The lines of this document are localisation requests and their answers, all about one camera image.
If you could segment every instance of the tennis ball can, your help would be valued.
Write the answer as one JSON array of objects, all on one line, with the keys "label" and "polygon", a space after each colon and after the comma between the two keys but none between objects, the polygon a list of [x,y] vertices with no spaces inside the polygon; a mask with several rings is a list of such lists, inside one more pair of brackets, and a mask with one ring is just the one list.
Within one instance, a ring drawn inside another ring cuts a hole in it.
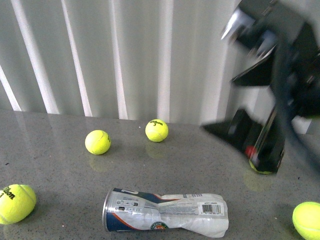
[{"label": "tennis ball can", "polygon": [[211,193],[158,195],[112,188],[104,201],[107,232],[184,228],[210,238],[221,238],[229,227],[228,207]]}]

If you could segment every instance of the white blinds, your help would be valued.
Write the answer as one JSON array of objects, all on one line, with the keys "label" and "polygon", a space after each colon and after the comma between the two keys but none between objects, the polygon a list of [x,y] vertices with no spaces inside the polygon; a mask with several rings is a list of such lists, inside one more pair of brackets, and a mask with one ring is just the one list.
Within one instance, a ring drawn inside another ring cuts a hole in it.
[{"label": "white blinds", "polygon": [[[285,2],[320,30],[317,0]],[[264,121],[269,90],[230,85],[254,59],[220,40],[238,3],[0,1],[0,109],[199,125],[242,106]]]}]

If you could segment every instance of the tennis ball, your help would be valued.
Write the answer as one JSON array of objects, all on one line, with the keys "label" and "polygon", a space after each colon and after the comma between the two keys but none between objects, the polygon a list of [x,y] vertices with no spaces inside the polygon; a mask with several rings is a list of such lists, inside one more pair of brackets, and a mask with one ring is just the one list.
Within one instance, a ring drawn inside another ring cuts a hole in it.
[{"label": "tennis ball", "polygon": [[36,201],[36,194],[28,185],[14,184],[0,190],[0,224],[21,221],[32,212]]},{"label": "tennis ball", "polygon": [[86,136],[84,144],[90,153],[100,155],[109,150],[111,139],[105,131],[94,130]]},{"label": "tennis ball", "polygon": [[320,239],[320,203],[313,201],[300,203],[293,211],[292,221],[304,239]]},{"label": "tennis ball", "polygon": [[160,119],[151,120],[145,127],[145,134],[152,142],[163,141],[168,136],[168,133],[167,124]]}]

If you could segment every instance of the black mechanical arm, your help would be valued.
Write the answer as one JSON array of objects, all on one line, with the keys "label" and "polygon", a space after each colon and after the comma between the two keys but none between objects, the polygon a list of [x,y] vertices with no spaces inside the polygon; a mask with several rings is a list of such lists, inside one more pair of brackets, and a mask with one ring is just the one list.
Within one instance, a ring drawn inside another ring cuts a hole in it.
[{"label": "black mechanical arm", "polygon": [[285,139],[320,173],[320,158],[299,138],[295,116],[320,117],[320,49],[312,25],[278,0],[242,0],[222,38],[261,60],[231,80],[236,86],[270,86],[275,108],[266,124],[239,109],[233,119],[204,125],[249,158],[259,173],[276,173]]}]

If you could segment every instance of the granite surface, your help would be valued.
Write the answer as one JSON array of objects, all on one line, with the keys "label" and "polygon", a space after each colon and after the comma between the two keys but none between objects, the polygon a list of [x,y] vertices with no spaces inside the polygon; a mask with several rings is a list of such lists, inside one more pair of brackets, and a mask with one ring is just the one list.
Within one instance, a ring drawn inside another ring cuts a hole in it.
[{"label": "granite surface", "polygon": [[[205,240],[185,229],[106,232],[102,211],[112,187],[165,194],[213,193],[228,206],[224,240],[302,239],[292,212],[320,202],[319,177],[285,153],[277,175],[260,175],[247,159],[199,126],[169,124],[160,143],[145,121],[0,110],[0,188],[27,184],[37,195],[24,220],[0,226],[4,240]],[[93,130],[109,133],[103,155],[85,148]],[[306,136],[319,146],[319,136]]]}]

